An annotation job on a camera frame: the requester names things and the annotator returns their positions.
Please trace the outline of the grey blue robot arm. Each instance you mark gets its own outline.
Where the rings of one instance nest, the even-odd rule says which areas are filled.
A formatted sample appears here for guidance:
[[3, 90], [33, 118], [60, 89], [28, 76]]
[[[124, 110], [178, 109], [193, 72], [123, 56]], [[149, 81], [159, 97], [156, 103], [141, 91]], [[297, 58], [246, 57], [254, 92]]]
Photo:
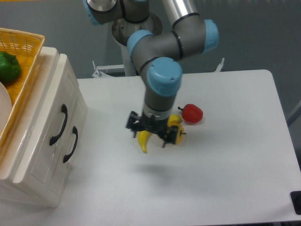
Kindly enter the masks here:
[[115, 23], [114, 39], [127, 48], [129, 60], [145, 84], [142, 114], [131, 112], [127, 128], [133, 133], [156, 134], [164, 144], [176, 144], [184, 131], [168, 125], [168, 119], [182, 82], [179, 61], [216, 48], [216, 24], [202, 19], [192, 0], [163, 1], [172, 25], [166, 33], [147, 0], [86, 0], [83, 4], [92, 23]]

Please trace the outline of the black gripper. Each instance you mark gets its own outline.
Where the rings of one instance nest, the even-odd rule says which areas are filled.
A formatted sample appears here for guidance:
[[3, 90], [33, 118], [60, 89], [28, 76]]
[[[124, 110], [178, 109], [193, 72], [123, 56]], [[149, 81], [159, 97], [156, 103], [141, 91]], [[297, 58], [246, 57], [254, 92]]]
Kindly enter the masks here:
[[162, 148], [165, 148], [166, 144], [175, 145], [179, 131], [178, 126], [167, 126], [168, 119], [169, 117], [157, 119], [154, 115], [148, 117], [144, 113], [139, 116], [136, 112], [131, 111], [126, 128], [133, 132], [133, 138], [139, 131], [148, 131], [158, 135], [163, 140]]

